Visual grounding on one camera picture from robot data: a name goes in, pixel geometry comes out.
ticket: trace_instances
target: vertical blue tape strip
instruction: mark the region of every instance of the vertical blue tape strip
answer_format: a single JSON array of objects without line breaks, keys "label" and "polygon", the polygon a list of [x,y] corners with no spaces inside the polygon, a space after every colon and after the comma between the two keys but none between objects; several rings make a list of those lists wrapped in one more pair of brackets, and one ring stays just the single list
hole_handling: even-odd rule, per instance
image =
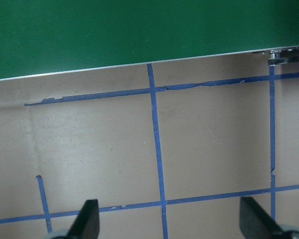
[{"label": "vertical blue tape strip", "polygon": [[156,87],[155,87],[155,81],[154,81],[153,67],[151,64],[148,64],[148,76],[149,76],[150,100],[151,100],[151,107],[152,107],[151,112],[152,112],[152,120],[153,120],[154,140],[155,140],[155,148],[156,148],[163,238],[168,239],[163,163],[162,163],[162,158],[161,158],[160,138],[159,138],[159,129],[158,129]]},{"label": "vertical blue tape strip", "polygon": [[275,122],[275,67],[269,68],[269,94],[270,94],[270,180],[271,180],[271,216],[276,218],[276,122]]},{"label": "vertical blue tape strip", "polygon": [[41,201],[42,201],[42,207],[43,207],[44,217],[46,220],[46,228],[48,230],[48,233],[50,233],[50,232],[52,232],[52,225],[51,225],[51,218],[50,218],[50,214],[49,214],[48,203],[46,201],[46,196],[45,196],[43,179],[40,175],[38,175],[36,177],[36,179],[38,180],[40,196],[41,196]]}]

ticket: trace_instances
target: blue tape grid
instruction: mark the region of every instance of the blue tape grid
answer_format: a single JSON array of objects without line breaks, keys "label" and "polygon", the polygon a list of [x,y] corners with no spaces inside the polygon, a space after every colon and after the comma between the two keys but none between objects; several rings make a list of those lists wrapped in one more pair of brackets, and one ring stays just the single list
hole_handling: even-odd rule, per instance
[{"label": "blue tape grid", "polygon": [[152,108],[151,113],[152,113],[154,140],[155,140],[155,148],[156,148],[163,238],[168,239],[166,200],[165,200],[165,188],[164,188],[164,176],[163,176],[163,162],[162,162],[162,158],[161,158],[158,116],[157,116],[156,87],[155,87],[153,67],[151,64],[148,64],[147,67],[148,67],[148,76],[149,76],[150,100],[151,100],[151,108]]},{"label": "blue tape grid", "polygon": [[36,179],[38,180],[39,191],[40,191],[40,196],[41,196],[41,201],[42,201],[42,208],[43,208],[43,212],[44,212],[44,218],[46,221],[46,228],[48,230],[48,233],[50,233],[50,232],[52,232],[52,225],[51,225],[51,218],[50,218],[48,203],[46,201],[46,196],[45,196],[43,179],[40,175],[38,175],[36,177]]},{"label": "blue tape grid", "polygon": [[[153,130],[154,130],[155,147],[156,147],[157,170],[158,170],[158,176],[159,176],[160,201],[132,204],[132,205],[127,205],[125,207],[112,206],[112,207],[100,208],[100,213],[109,212],[109,211],[119,211],[119,210],[161,206],[162,207],[162,226],[163,226],[164,239],[168,238],[166,205],[199,202],[199,201],[207,201],[207,200],[217,200],[217,199],[224,199],[224,198],[231,198],[231,197],[241,197],[241,196],[250,196],[250,195],[256,195],[256,194],[270,193],[271,194],[271,214],[273,217],[275,217],[275,193],[299,189],[299,184],[291,185],[291,186],[284,186],[284,187],[275,187],[275,175],[274,175],[274,169],[275,169],[275,80],[299,78],[299,72],[275,75],[274,68],[270,67],[270,74],[268,76],[235,78],[235,79],[228,79],[228,80],[210,81],[210,82],[204,82],[204,83],[198,83],[198,84],[179,84],[179,85],[171,85],[171,86],[163,86],[163,87],[155,86],[153,70],[152,70],[151,64],[148,64],[148,75],[149,75],[150,88],[108,92],[108,93],[88,94],[88,95],[79,95],[79,96],[66,96],[61,99],[50,98],[50,99],[45,99],[39,103],[24,104],[24,106],[35,106],[35,105],[53,104],[53,103],[61,103],[61,102],[83,101],[83,100],[101,99],[101,98],[109,98],[109,97],[116,97],[116,96],[129,96],[129,95],[139,95],[139,94],[150,93],[151,102],[152,102],[152,119],[153,119]],[[194,88],[194,87],[198,87],[198,86],[220,86],[220,85],[237,84],[237,83],[258,82],[258,81],[269,81],[269,83],[270,83],[271,187],[266,188],[266,189],[259,189],[259,190],[250,190],[250,191],[242,191],[242,192],[233,192],[233,193],[225,193],[225,194],[200,196],[200,197],[166,200],[165,193],[164,193],[162,159],[161,159],[159,130],[158,130],[156,92],[162,92],[162,91],[168,91],[168,90],[183,90],[183,89],[189,89],[189,88]],[[44,215],[31,215],[31,216],[0,219],[0,224],[28,221],[28,220],[46,219],[47,230],[50,232],[50,231],[52,231],[51,218],[78,215],[79,211],[69,211],[69,212],[60,212],[60,213],[50,214],[49,210],[48,210],[47,201],[46,201],[42,177],[37,176],[37,180],[38,180]]]}]

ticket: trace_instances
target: green surface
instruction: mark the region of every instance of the green surface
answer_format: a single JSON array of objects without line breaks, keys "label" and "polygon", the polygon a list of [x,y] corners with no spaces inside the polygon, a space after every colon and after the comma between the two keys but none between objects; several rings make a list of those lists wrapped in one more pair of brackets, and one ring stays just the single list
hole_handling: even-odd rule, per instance
[{"label": "green surface", "polygon": [[0,79],[294,45],[299,0],[0,0]]}]

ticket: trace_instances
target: green board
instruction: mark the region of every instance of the green board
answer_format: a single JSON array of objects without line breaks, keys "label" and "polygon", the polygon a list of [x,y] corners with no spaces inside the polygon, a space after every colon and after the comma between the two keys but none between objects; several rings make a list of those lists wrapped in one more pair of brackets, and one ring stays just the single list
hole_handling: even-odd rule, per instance
[{"label": "green board", "polygon": [[299,0],[0,0],[0,79],[299,45]]}]

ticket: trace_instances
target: beige floor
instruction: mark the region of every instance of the beige floor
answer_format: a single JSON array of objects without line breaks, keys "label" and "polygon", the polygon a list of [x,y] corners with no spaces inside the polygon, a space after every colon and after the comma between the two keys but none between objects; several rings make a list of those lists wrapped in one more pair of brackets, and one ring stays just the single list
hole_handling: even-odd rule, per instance
[{"label": "beige floor", "polygon": [[[158,87],[269,74],[247,53],[155,63]],[[299,72],[299,63],[276,74]],[[276,80],[276,186],[299,184],[299,78]],[[149,88],[146,65],[0,82],[0,219],[160,200],[150,94],[27,106]],[[270,188],[269,82],[157,92],[167,200]],[[254,196],[269,212],[270,194]],[[170,239],[243,238],[239,198],[167,205]],[[278,223],[299,226],[299,190],[276,193]],[[161,208],[103,212],[100,239],[162,239]],[[74,216],[52,218],[54,230]],[[44,219],[0,224],[0,238],[47,234]]]}]

